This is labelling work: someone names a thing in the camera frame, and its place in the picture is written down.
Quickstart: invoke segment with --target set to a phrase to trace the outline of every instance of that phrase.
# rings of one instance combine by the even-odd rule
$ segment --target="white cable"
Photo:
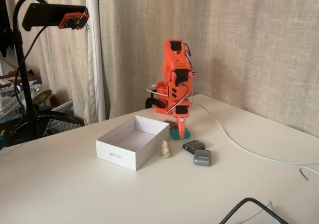
[[[271,201],[268,202],[267,204],[267,207],[269,207],[269,209],[273,212],[275,212],[274,210],[274,206],[273,206],[273,203]],[[245,223],[246,221],[249,221],[251,218],[254,218],[255,216],[257,216],[259,213],[261,213],[263,211],[263,209],[261,209],[260,211],[256,212],[255,214],[253,214],[252,216],[248,217],[247,219],[245,219],[244,221],[241,221],[239,223],[236,223],[236,224],[243,224]]]
[[[161,93],[157,93],[157,92],[155,92],[155,91],[150,91],[150,90],[149,90],[149,88],[155,88],[155,87],[156,87],[156,85],[151,85],[151,86],[147,87],[146,90],[147,90],[148,92],[153,93],[153,94],[157,94],[158,96],[165,96],[165,97],[167,97],[167,95],[165,95],[165,94],[161,94]]]
[[[310,170],[310,171],[312,171],[312,172],[314,172],[314,173],[316,173],[316,174],[319,175],[319,172],[316,171],[315,169],[312,169],[312,168],[309,168],[309,167],[305,167],[305,166],[299,167],[299,171],[300,171],[301,175],[302,175],[307,181],[308,181],[308,178],[307,178],[307,177],[305,176],[305,174],[302,172],[302,169],[303,169],[303,168],[308,169],[308,170]]]
[[[9,106],[13,101],[15,101],[16,100],[16,97],[14,97],[14,99],[12,100],[12,101],[10,101],[5,107],[3,107],[1,110],[0,110],[0,113],[7,107],[7,106]]]
[[[13,107],[11,107],[11,109],[9,109],[4,115],[0,116],[0,119],[2,119],[3,117],[5,117],[8,113],[11,112],[11,110],[13,110],[17,105],[19,105],[19,103],[16,103]]]
[[[240,148],[241,150],[247,152],[247,153],[250,153],[256,157],[259,157],[259,158],[263,158],[263,159],[266,159],[266,160],[269,160],[269,161],[273,161],[273,162],[276,162],[276,163],[283,163],[283,164],[290,164],[290,165],[309,165],[309,164],[316,164],[316,163],[319,163],[319,161],[314,161],[314,162],[301,162],[301,163],[292,163],[292,162],[284,162],[284,161],[280,161],[280,160],[276,160],[276,159],[272,159],[272,158],[268,158],[268,157],[265,157],[265,156],[262,156],[260,154],[257,154],[257,153],[254,153],[252,151],[249,151],[248,149],[242,147],[241,145],[239,145],[235,140],[233,140],[227,133],[226,131],[222,128],[222,126],[219,124],[219,122],[217,121],[217,119],[215,118],[215,116],[209,112],[204,106],[198,104],[200,107],[202,107],[204,110],[206,110],[212,117],[213,119],[216,121],[216,123],[218,124],[219,128],[221,129],[221,131],[232,141],[233,144],[235,144],[238,148]]]
[[[188,86],[185,85],[185,84],[183,84],[183,83],[180,83],[179,86],[180,86],[180,85],[186,86],[186,87],[187,87],[187,92],[186,92],[186,94],[183,96],[183,98],[181,98],[181,100],[180,100],[179,102],[177,102],[177,103],[176,103],[175,105],[173,105],[168,111],[166,111],[166,113],[171,112],[171,111],[172,111],[176,106],[178,106],[178,105],[186,98],[186,96],[188,95],[188,91],[189,91]]]

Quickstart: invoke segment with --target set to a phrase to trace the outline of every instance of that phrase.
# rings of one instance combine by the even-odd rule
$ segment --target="white box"
[[[96,140],[98,158],[137,171],[163,142],[169,124],[134,116]]]

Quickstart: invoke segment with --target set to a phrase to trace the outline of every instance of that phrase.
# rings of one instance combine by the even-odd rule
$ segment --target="orange 3d printed part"
[[[157,99],[148,98],[146,107],[152,104],[158,113],[173,114],[177,119],[180,139],[184,139],[186,118],[190,113],[191,101],[186,98],[192,93],[193,71],[189,47],[183,40],[167,40],[164,43],[164,80],[151,86]]]

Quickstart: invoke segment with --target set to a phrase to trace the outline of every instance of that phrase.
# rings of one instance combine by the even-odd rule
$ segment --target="fan grille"
[[[39,138],[52,134],[62,133],[72,129],[84,126],[84,123],[74,117],[59,112],[39,112],[37,114],[37,125],[39,130]],[[31,141],[30,137],[31,125],[29,122],[19,123],[12,128],[7,129],[4,133],[5,145],[12,146],[15,144]]]

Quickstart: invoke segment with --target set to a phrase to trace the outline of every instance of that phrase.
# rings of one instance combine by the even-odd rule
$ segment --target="green base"
[[[178,129],[173,129],[169,131],[170,136],[174,139],[174,140],[180,140],[179,138],[179,131]],[[185,134],[184,134],[184,139],[188,139],[190,138],[190,132],[188,131],[188,129],[185,129]]]

